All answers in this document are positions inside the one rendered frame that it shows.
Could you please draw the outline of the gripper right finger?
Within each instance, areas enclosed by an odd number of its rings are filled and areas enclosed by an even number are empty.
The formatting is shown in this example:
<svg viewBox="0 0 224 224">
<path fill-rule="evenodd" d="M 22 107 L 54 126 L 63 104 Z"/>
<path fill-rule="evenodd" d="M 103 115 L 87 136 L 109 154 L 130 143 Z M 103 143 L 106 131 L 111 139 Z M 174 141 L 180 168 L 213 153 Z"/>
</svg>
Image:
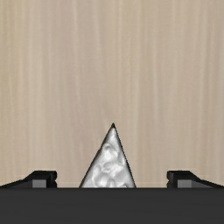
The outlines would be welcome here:
<svg viewBox="0 0 224 224">
<path fill-rule="evenodd" d="M 224 188 L 224 185 L 198 178 L 190 171 L 168 171 L 166 177 L 168 188 Z"/>
</svg>

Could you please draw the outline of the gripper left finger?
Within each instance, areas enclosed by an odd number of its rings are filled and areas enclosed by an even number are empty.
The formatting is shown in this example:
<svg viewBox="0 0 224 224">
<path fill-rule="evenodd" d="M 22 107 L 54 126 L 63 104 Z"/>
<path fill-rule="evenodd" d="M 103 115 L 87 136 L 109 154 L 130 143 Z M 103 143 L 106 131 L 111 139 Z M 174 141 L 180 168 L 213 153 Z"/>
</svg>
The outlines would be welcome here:
<svg viewBox="0 0 224 224">
<path fill-rule="evenodd" d="M 27 177 L 0 185 L 0 188 L 56 188 L 56 171 L 33 171 Z"/>
</svg>

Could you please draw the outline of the white cake wedge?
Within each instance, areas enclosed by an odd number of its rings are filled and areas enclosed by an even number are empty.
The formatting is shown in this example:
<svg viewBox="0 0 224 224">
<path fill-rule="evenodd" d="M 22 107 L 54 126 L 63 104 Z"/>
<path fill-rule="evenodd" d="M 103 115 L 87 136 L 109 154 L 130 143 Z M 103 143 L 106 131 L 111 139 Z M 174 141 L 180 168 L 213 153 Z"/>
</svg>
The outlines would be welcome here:
<svg viewBox="0 0 224 224">
<path fill-rule="evenodd" d="M 114 124 L 80 182 L 80 188 L 136 188 Z"/>
</svg>

